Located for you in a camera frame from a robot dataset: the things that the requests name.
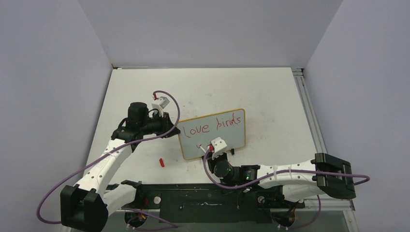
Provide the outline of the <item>red marker cap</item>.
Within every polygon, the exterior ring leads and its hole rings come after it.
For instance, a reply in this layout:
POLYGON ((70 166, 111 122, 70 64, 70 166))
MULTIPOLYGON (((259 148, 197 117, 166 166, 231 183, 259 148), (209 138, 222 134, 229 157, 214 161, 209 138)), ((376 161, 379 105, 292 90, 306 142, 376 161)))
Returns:
POLYGON ((159 159, 159 162, 160 162, 161 167, 165 167, 165 164, 162 158, 159 159))

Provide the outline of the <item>yellow framed small whiteboard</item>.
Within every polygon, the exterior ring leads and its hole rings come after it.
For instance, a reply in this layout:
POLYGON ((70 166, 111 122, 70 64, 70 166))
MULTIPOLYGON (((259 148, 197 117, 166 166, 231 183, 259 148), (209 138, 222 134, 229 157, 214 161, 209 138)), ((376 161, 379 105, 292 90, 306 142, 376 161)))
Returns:
POLYGON ((211 141, 221 137, 228 150, 243 148, 246 145, 246 111, 243 108, 214 113, 182 120, 179 142, 185 160, 194 160, 204 155, 199 148, 207 149, 211 141))

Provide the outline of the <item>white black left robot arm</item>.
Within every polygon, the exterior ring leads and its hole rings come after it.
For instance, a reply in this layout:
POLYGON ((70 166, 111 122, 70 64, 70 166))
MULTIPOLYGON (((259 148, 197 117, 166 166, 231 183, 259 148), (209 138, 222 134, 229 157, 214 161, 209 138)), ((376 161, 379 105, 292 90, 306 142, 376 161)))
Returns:
POLYGON ((157 98, 149 110, 143 102, 133 102, 117 129, 113 131, 106 150, 86 168, 88 172, 75 183, 66 185, 60 193, 61 223, 84 232, 100 232, 111 214, 128 204, 138 208, 144 203, 144 194, 137 190, 140 182, 125 181, 115 189, 106 189, 122 163, 144 141, 178 135, 180 130, 164 111, 169 101, 157 98))

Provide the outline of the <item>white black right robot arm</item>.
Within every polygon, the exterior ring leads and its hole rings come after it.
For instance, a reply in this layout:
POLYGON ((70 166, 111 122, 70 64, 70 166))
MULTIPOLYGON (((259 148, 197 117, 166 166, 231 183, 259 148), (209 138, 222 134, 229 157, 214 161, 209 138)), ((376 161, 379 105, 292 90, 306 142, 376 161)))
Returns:
POLYGON ((335 199, 356 197, 351 164, 326 153, 288 165, 232 166, 226 155, 216 159, 204 156, 204 170, 208 178, 224 189, 281 187, 273 194, 276 205, 286 207, 314 195, 326 194, 335 199))

